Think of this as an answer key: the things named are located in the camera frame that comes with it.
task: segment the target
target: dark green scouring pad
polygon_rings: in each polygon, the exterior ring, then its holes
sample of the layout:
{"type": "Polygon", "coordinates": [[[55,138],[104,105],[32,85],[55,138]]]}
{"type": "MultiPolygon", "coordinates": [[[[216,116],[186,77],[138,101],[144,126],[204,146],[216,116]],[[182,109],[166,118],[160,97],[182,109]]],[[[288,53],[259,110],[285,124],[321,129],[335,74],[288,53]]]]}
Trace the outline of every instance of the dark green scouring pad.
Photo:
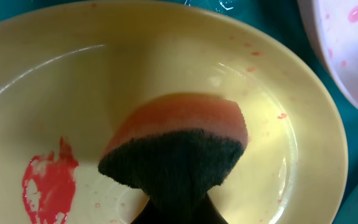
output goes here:
{"type": "Polygon", "coordinates": [[[226,223],[207,191],[223,183],[246,144],[244,118],[234,102],[166,96],[129,116],[98,169],[150,197],[132,223],[226,223]]]}

